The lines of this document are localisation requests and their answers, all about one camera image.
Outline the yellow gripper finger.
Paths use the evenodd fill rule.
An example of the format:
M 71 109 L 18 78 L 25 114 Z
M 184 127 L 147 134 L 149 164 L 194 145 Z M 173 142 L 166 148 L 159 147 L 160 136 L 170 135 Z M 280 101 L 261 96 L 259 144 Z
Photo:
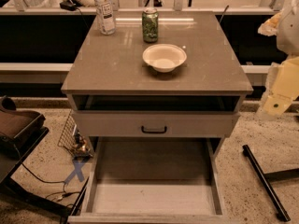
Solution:
M 283 114 L 299 97 L 299 57 L 272 63 L 266 78 L 260 108 L 269 116 Z

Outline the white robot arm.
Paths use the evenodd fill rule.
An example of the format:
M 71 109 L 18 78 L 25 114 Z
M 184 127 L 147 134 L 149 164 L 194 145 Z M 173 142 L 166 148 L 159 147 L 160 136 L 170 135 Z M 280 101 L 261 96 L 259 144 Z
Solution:
M 271 63 L 260 103 L 264 115 L 276 117 L 299 97 L 299 0 L 288 2 L 259 27 L 258 33 L 275 35 L 277 48 L 287 54 L 281 64 Z

